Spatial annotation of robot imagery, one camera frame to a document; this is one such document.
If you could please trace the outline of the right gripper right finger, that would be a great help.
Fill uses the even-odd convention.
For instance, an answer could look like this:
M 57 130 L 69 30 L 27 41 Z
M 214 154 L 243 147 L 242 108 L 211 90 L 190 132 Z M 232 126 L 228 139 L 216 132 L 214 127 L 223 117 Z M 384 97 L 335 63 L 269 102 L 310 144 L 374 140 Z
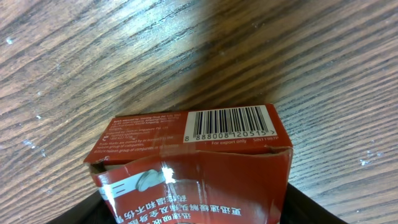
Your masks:
M 310 197 L 287 185 L 281 224 L 347 224 Z

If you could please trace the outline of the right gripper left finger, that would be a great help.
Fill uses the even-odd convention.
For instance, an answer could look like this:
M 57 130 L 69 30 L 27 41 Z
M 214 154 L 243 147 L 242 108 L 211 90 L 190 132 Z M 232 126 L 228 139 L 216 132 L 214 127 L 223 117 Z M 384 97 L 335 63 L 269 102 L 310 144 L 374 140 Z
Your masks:
M 99 192 L 95 192 L 48 224 L 107 224 L 109 209 Z

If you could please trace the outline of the red and white box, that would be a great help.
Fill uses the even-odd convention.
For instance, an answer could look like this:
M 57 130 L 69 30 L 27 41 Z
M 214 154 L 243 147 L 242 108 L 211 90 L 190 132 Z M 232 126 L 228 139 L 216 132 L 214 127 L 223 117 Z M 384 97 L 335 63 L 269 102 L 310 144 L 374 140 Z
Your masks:
M 279 223 L 293 145 L 272 104 L 113 118 L 84 162 L 118 223 Z

